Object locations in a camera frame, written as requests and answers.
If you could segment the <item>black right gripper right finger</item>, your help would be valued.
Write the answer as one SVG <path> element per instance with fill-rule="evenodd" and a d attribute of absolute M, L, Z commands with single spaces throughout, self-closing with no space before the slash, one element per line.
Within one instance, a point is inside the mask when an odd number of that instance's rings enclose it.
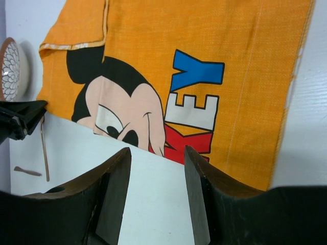
<path fill-rule="evenodd" d="M 326 187 L 262 191 L 208 163 L 192 147 L 184 173 L 195 244 L 326 244 Z"/>

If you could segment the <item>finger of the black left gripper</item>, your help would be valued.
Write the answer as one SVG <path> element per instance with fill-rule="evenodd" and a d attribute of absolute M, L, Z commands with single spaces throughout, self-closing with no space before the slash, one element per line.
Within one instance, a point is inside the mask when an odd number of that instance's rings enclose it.
<path fill-rule="evenodd" d="M 23 140 L 31 135 L 46 112 L 44 100 L 30 102 L 1 101 L 1 142 Z"/>

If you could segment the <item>orange Mickey Mouse placemat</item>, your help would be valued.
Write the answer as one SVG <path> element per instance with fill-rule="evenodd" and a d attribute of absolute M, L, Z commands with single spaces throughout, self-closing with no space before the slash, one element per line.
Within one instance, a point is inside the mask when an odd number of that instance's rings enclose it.
<path fill-rule="evenodd" d="M 66 1 L 39 47 L 49 113 L 270 187 L 314 1 Z"/>

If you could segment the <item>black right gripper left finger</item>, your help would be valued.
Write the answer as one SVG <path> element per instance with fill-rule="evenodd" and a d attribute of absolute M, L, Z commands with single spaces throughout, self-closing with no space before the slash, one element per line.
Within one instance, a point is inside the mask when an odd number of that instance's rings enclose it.
<path fill-rule="evenodd" d="M 1 244 L 117 244 L 130 172 L 123 148 L 45 193 L 1 192 Z"/>

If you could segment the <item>floral patterned brown-rim plate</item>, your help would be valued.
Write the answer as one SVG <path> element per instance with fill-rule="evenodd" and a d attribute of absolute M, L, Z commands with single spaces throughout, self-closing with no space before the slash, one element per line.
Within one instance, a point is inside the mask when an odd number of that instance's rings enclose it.
<path fill-rule="evenodd" d="M 22 99 L 30 83 L 30 65 L 21 45 L 8 37 L 1 46 L 1 101 Z"/>

